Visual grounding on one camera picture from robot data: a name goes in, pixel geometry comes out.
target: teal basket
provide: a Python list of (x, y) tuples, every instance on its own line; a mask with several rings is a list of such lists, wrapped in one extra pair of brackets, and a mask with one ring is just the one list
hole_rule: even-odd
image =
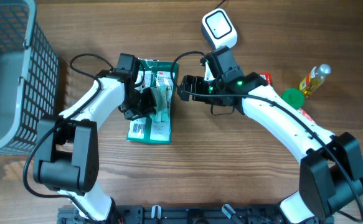
[(30, 153), (55, 113), (58, 59), (35, 19), (33, 0), (0, 0), (0, 156)]

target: black mounting base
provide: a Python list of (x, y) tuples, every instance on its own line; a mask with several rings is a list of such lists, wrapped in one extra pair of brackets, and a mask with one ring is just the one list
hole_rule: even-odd
[[(222, 212), (222, 207), (163, 207), (160, 219), (152, 218), (152, 209), (142, 206), (116, 206), (123, 220), (110, 224), (290, 224), (275, 205), (251, 205), (234, 207), (235, 216), (231, 219)], [(85, 224), (84, 218), (78, 215), (76, 208), (61, 208), (58, 212), (57, 224)], [(318, 218), (311, 218), (300, 224), (320, 224)], [(323, 224), (333, 224), (333, 217)]]

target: wooden table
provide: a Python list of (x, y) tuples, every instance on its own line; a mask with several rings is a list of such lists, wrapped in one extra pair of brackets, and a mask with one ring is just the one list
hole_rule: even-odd
[[(68, 69), (73, 56), (95, 53), (116, 65), (122, 52), (163, 61), (190, 50), (208, 52), (200, 22), (217, 4), (39, 4), (37, 20), (61, 61), (65, 97), (60, 107), (74, 104), (92, 84)], [(314, 66), (330, 64), (332, 74), (304, 110), (336, 134), (352, 133), (363, 155), (363, 1), (230, 0), (224, 8), (238, 32), (232, 49), (237, 62), (245, 73), (270, 72), (279, 94), (296, 87)], [(81, 58), (76, 66), (90, 73), (106, 68), (93, 58)], [(179, 73), (203, 75), (198, 56), (182, 59)], [(298, 163), (255, 121), (238, 113), (212, 116), (209, 105), (178, 97), (173, 108), (171, 145), (126, 141), (129, 121), (118, 111), (101, 127), (98, 179), (116, 204), (277, 203), (298, 189)], [(0, 157), (0, 223), (54, 223), (57, 209), (69, 202), (26, 192), (21, 181), (25, 158)], [(50, 193), (42, 185), (32, 186)], [(355, 203), (344, 210), (358, 215)], [(339, 215), (336, 220), (351, 223)]]

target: teal package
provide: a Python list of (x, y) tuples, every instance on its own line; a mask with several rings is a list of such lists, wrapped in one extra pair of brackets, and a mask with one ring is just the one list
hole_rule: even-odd
[[(143, 142), (147, 144), (170, 144), (171, 143), (171, 104), (174, 98), (173, 82), (170, 77), (170, 69), (172, 62), (160, 62), (157, 60), (140, 60), (145, 67), (144, 87), (156, 87), (163, 90), (166, 87), (166, 102), (168, 116), (167, 119), (162, 119), (161, 122), (155, 122), (151, 118), (141, 118), (135, 121), (130, 121), (127, 140)], [(178, 63), (174, 66), (173, 76), (177, 80)]]

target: green lid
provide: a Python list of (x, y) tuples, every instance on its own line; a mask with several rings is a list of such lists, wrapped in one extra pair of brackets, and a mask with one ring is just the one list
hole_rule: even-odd
[(285, 90), (285, 92), (282, 93), (281, 98), (296, 110), (304, 105), (304, 96), (302, 92), (295, 88)]

